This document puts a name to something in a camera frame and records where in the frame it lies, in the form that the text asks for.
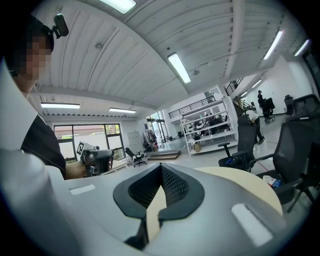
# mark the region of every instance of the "white table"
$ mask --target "white table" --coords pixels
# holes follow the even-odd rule
[[[276,193],[265,181],[263,181],[258,176],[244,170],[228,168],[228,167],[211,166],[211,167],[198,167],[195,169],[198,171],[201,171],[207,174],[216,175],[237,183],[247,191],[254,194],[256,197],[265,201],[267,204],[273,207],[281,216],[283,216],[281,203]]]
[[[244,170],[219,166],[198,167],[194,169],[207,174],[216,175],[237,183],[247,191],[265,201],[267,204],[273,207],[281,216],[283,216],[281,203],[276,193],[265,181],[263,181],[258,176],[255,176],[254,174]],[[163,188],[160,187],[151,204],[146,209],[146,223],[150,241],[155,238],[156,235],[160,232],[158,213],[166,207],[166,195]]]

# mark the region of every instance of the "white corrugated ceiling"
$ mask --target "white corrugated ceiling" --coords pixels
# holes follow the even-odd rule
[[[54,96],[56,102],[81,102],[88,93],[90,104],[77,115],[103,115],[98,102],[104,99],[106,106],[118,102],[139,116],[218,81],[271,67],[279,54],[293,54],[306,39],[277,1],[239,1],[242,16],[235,16],[231,0],[136,0],[127,14],[99,0],[44,2],[35,16],[51,26],[54,15],[62,13],[69,35],[55,41],[51,65],[37,84],[40,95],[35,93],[30,100],[39,104],[40,96],[48,102]],[[235,22],[243,22],[241,33],[233,31]],[[283,38],[264,61],[278,30],[284,30]],[[227,76],[235,39],[236,58]],[[173,52],[180,56],[191,83],[181,82],[169,65],[167,56]]]

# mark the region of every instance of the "wooden platform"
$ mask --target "wooden platform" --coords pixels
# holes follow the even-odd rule
[[[148,160],[174,160],[177,159],[180,155],[180,150],[167,150],[167,151],[159,151],[159,152],[153,152],[150,154],[150,156],[147,158]]]

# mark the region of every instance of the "railing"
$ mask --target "railing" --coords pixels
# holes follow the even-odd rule
[[[243,79],[244,78],[239,78],[237,80],[231,81],[227,86],[227,88],[225,89],[226,94],[230,96],[238,88],[239,84]]]
[[[175,118],[175,117],[180,116],[182,113],[197,109],[199,107],[208,105],[209,103],[212,103],[212,102],[215,102],[215,101],[216,101],[215,96],[210,96],[210,97],[205,98],[203,100],[199,100],[199,101],[197,101],[195,103],[192,103],[192,104],[190,104],[188,106],[184,106],[184,107],[179,108],[179,109],[177,109],[175,111],[172,111],[172,112],[169,113],[169,116],[170,116],[170,118]]]

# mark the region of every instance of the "table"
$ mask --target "table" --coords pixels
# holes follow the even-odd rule
[[[216,175],[237,183],[247,191],[265,201],[267,204],[273,207],[281,216],[283,216],[281,203],[276,193],[265,181],[263,181],[258,176],[244,170],[228,167],[211,166],[198,167],[194,169],[207,174]]]

